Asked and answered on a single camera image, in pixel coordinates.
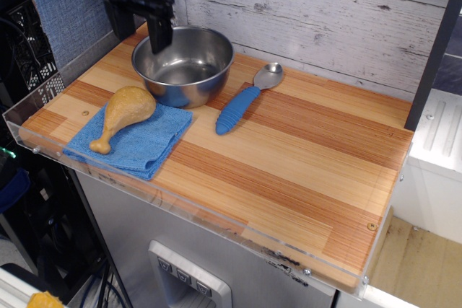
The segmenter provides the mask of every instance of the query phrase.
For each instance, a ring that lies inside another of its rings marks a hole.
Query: wooden floor
[[[370,285],[420,308],[462,307],[462,245],[393,217]]]

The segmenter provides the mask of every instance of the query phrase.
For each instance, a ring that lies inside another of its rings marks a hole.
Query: blue rubber grip
[[[252,86],[245,88],[236,95],[220,113],[215,131],[218,135],[224,135],[235,127],[237,122],[243,117],[252,101],[260,95],[260,88]]]

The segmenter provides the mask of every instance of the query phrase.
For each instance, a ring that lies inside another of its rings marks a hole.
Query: plastic chicken leg
[[[106,107],[103,134],[90,143],[90,149],[101,154],[109,153],[109,140],[119,130],[148,119],[155,109],[156,102],[147,90],[134,86],[120,88]]]
[[[48,291],[32,294],[27,308],[64,308],[58,297],[52,296]]]

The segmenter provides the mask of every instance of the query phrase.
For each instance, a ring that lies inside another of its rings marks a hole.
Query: screw
[[[378,226],[377,226],[377,224],[375,224],[375,223],[367,223],[367,228],[368,228],[370,231],[375,231],[375,230],[378,228]]]

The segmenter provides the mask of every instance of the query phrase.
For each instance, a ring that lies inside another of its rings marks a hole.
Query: white wood panel wall
[[[175,0],[236,51],[412,100],[448,0]]]

